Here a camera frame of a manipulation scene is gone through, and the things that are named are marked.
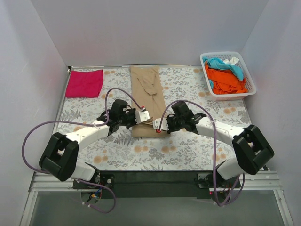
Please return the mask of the beige t shirt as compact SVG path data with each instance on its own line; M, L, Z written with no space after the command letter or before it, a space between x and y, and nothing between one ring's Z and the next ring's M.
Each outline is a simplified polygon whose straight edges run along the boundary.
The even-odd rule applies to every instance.
M160 83L159 67L130 67L132 97L149 112L150 119L132 127L132 136L141 138L169 137L166 131L157 133L152 122L162 116L166 104Z

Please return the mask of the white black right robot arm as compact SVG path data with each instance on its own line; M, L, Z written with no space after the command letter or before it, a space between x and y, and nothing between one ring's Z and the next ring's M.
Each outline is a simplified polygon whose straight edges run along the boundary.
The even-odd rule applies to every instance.
M215 121L206 110L193 113L186 101L176 101L171 108L174 113L166 118L168 133L186 129L188 132L213 138L214 151L217 150L218 141L233 148L235 157L216 164L212 174L205 177L214 186L226 186L230 179L244 173L256 175L275 155L255 125L237 127Z

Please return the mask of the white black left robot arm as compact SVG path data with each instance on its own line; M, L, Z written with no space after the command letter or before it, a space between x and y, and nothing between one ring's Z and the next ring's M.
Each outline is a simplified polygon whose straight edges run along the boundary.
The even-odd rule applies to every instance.
M111 109L104 111L91 127L67 134L53 134L40 158L39 166L60 181L81 179L89 188L96 188L100 183L96 168L80 162L78 154L90 144L116 132L119 127L128 129L141 123L139 114L144 116L145 112L127 107L126 101L117 99Z

